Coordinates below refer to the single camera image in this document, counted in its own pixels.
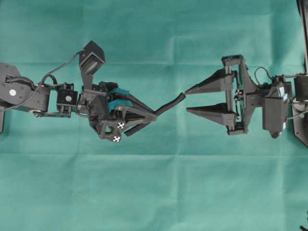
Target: black mechanical part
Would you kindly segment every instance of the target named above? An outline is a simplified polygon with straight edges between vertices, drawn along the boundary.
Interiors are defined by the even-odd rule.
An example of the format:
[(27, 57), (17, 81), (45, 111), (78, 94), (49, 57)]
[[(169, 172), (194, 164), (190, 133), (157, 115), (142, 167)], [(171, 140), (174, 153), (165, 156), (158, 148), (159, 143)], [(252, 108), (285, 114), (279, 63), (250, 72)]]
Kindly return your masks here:
[[(74, 91), (73, 83), (58, 84), (52, 75), (72, 62), (77, 55), (83, 81), (79, 97), (78, 92)], [(121, 133), (126, 129), (133, 127), (126, 134), (134, 134), (185, 98), (181, 93), (175, 100), (154, 111), (128, 91), (120, 89), (117, 83), (93, 84), (94, 74), (104, 64), (104, 52), (93, 41), (68, 62), (46, 74), (37, 85), (21, 76), (15, 66), (0, 63), (0, 133), (3, 132), (5, 110), (31, 112), (36, 117), (70, 118), (72, 113), (76, 113), (88, 118), (90, 126), (101, 139), (119, 142)], [(53, 84), (45, 84), (47, 77), (52, 79)], [(48, 112), (51, 90), (57, 92), (56, 112)]]
[(0, 112), (0, 134), (4, 131), (4, 119), (5, 119), (5, 112)]
[[(224, 68), (211, 77), (185, 91), (186, 94), (225, 91), (226, 102), (212, 106), (190, 107), (187, 111), (197, 116), (226, 126), (229, 135), (246, 134), (256, 107), (263, 109), (263, 129), (277, 138), (286, 127), (287, 99), (292, 96), (291, 83), (276, 77), (272, 84), (256, 85), (248, 73), (242, 55), (225, 56), (221, 59)], [(238, 71), (231, 70), (237, 65)], [(234, 100), (240, 112), (233, 111), (232, 90), (236, 79)]]
[(295, 76), (295, 95), (292, 104), (294, 134), (306, 146), (308, 146), (308, 1), (297, 0), (298, 11), (303, 23), (305, 41), (305, 74)]

